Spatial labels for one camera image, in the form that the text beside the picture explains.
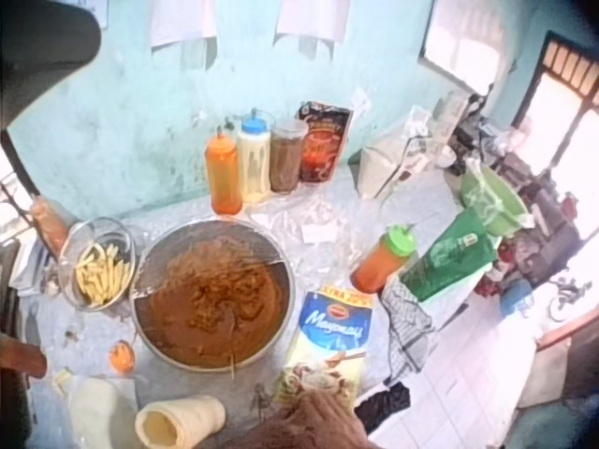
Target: mayonnaise packet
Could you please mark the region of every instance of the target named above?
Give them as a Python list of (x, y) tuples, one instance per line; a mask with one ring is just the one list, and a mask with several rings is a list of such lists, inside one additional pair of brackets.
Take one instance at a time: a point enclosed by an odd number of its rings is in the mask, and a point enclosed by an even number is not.
[(291, 402), (310, 390), (326, 390), (353, 409), (373, 312), (372, 297), (324, 286), (308, 292), (274, 398)]

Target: white paper on wall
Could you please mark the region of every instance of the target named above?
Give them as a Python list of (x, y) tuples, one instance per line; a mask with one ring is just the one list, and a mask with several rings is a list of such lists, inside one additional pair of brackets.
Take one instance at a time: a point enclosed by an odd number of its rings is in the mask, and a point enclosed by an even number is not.
[(348, 13), (349, 0), (283, 0), (276, 33), (343, 43)]
[(216, 36), (215, 0), (153, 0), (152, 47)]
[(94, 14), (100, 28), (103, 30), (109, 26), (109, 0), (56, 0), (58, 3), (81, 7)]

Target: black cloth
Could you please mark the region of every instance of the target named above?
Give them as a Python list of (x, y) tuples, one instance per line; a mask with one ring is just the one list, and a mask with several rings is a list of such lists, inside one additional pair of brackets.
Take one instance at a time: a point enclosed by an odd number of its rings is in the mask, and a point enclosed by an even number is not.
[(410, 407), (410, 390), (397, 382), (386, 391), (380, 391), (364, 400), (354, 413), (370, 435), (392, 414)]

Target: white squeeze bottle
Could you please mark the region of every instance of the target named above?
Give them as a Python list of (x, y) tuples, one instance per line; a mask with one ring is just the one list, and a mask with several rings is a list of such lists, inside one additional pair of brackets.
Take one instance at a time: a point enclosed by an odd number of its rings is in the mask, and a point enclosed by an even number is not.
[(270, 130), (255, 110), (241, 123), (237, 154), (243, 201), (257, 202), (270, 193)]

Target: glass bowl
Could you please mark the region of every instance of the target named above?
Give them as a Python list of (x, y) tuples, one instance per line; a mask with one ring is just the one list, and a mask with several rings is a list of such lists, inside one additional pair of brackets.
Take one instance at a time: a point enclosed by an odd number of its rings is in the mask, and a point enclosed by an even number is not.
[[(75, 273), (76, 267), (81, 264), (82, 257), (85, 253), (89, 253), (94, 244), (99, 244), (104, 250), (110, 245), (114, 245), (118, 248), (114, 257), (115, 263), (122, 260), (123, 264), (129, 264), (128, 273), (124, 275), (120, 289), (105, 299), (101, 305), (90, 304), (89, 297), (81, 291), (77, 283)], [(95, 218), (88, 222), (74, 224), (69, 231), (58, 258), (58, 279), (66, 299), (77, 309), (103, 311), (127, 296), (136, 264), (135, 241), (129, 231), (121, 223), (111, 218)]]

